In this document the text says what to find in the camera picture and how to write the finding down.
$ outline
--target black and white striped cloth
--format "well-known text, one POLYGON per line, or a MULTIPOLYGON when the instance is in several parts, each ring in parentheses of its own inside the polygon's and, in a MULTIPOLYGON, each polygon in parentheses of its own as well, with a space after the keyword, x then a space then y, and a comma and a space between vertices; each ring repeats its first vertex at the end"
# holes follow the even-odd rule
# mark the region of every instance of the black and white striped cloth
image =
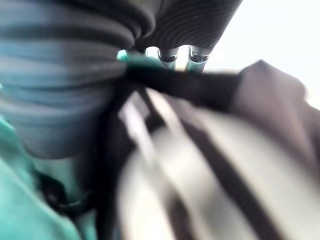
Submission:
POLYGON ((124 239, 320 239, 319 135, 309 131, 319 113, 299 81, 265 62, 235 79, 232 96, 212 97, 231 99, 223 110, 186 80, 171 95, 190 101, 142 88, 114 117, 124 239))

